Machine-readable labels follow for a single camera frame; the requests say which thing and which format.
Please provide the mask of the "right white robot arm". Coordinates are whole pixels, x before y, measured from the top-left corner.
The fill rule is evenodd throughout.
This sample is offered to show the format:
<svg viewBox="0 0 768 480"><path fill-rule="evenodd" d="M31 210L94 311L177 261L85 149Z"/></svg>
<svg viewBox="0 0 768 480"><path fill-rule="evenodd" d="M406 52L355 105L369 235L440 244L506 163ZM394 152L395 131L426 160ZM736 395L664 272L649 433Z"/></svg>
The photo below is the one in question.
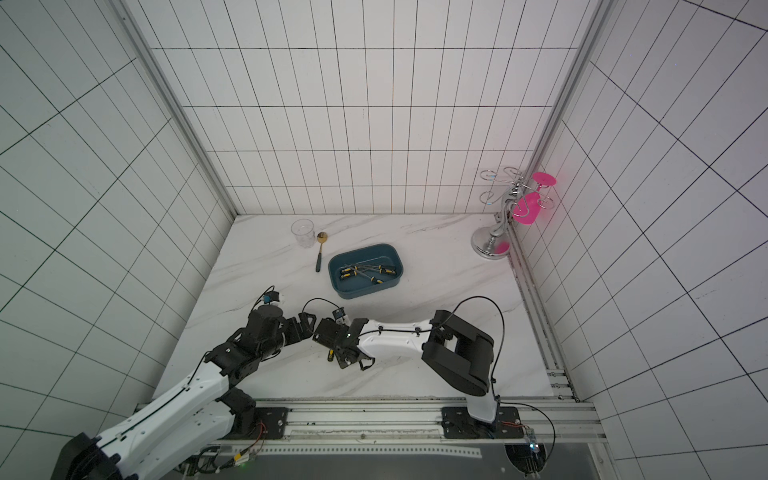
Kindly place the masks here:
<svg viewBox="0 0 768 480"><path fill-rule="evenodd" d="M390 358L419 359L467 401L470 418L491 425L498 403L492 395L494 339L446 311L431 319L401 325L367 318L350 324L324 319L313 340L331 350L342 368L357 364L366 370Z"/></svg>

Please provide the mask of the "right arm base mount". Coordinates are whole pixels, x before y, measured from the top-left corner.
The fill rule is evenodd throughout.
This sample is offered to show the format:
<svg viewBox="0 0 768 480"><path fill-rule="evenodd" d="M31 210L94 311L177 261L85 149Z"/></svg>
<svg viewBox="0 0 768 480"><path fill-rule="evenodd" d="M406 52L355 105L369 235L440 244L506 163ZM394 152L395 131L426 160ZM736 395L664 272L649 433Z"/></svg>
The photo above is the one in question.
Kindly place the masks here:
<svg viewBox="0 0 768 480"><path fill-rule="evenodd" d="M492 423L471 417L466 407L443 407L440 425L450 440L523 439L525 427L515 407L502 406Z"/></svg>

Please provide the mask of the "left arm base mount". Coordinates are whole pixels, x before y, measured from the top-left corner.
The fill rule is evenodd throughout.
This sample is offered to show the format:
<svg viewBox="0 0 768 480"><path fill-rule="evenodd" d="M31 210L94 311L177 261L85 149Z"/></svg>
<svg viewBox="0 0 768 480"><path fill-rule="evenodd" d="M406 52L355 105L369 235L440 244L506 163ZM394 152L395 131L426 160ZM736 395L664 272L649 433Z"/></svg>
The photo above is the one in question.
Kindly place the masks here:
<svg viewBox="0 0 768 480"><path fill-rule="evenodd" d="M280 440L284 437L288 408L259 407L251 396L237 388L228 391L221 401L234 415L226 440Z"/></svg>

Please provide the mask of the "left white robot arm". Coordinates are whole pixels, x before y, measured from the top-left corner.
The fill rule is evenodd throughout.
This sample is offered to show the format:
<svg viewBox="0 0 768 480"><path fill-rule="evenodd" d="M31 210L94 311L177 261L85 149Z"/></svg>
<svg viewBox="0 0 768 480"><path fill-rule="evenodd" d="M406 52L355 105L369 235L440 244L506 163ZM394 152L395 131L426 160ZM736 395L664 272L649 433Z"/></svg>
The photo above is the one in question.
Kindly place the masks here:
<svg viewBox="0 0 768 480"><path fill-rule="evenodd" d="M284 407L260 407L238 385L284 347L311 338L316 318L285 318L275 305L252 310L247 324L206 352L194 371L119 424L61 449L55 479L160 479L217 440L277 440Z"/></svg>

